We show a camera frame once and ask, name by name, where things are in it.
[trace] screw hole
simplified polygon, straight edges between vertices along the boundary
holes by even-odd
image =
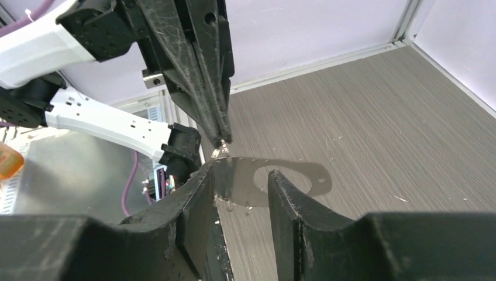
[[[205,23],[207,25],[213,25],[216,20],[217,20],[217,18],[215,17],[215,15],[213,13],[207,13],[205,15]]]

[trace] white speck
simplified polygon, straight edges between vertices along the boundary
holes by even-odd
[[[408,203],[408,201],[407,201],[407,200],[405,200],[405,199],[403,199],[403,198],[399,198],[399,197],[398,197],[398,196],[396,196],[396,195],[395,195],[394,197],[396,197],[397,199],[400,199],[400,200],[401,200],[401,201],[403,201],[403,202],[407,202],[407,203]]]

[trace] metal plate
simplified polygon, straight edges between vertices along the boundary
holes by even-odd
[[[268,207],[267,192],[253,181],[255,172],[266,166],[286,167],[310,179],[312,187],[307,195],[314,197],[330,192],[329,172],[320,164],[292,162],[280,159],[222,157],[213,161],[215,191],[218,198],[246,207]]]

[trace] robotic arm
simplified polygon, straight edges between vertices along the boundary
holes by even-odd
[[[216,148],[231,143],[227,109],[234,64],[223,0],[65,1],[0,38],[0,118],[88,133],[137,150],[187,179],[201,165],[196,130],[101,104],[56,73],[116,58],[134,42],[147,66],[146,87],[166,85]]]

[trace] orange object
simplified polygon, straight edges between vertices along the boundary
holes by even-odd
[[[0,180],[12,177],[22,166],[24,166],[24,157],[0,142]]]

